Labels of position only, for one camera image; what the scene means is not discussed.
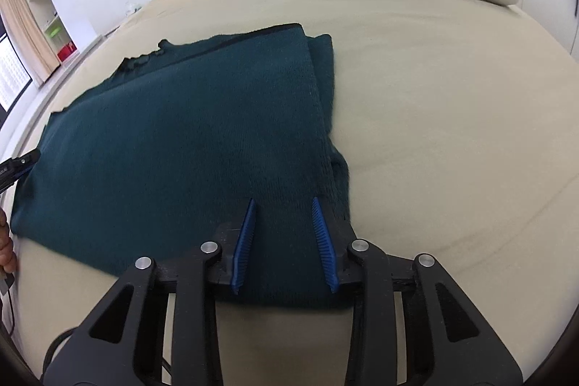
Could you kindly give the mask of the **person's hand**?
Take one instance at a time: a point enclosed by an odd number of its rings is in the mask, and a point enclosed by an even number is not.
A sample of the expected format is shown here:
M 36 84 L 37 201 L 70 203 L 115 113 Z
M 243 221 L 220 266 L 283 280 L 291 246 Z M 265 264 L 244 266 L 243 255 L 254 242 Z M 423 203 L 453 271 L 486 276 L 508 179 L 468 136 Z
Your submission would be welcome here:
M 7 274 L 14 274 L 18 268 L 14 241 L 4 209 L 0 209 L 0 267 Z

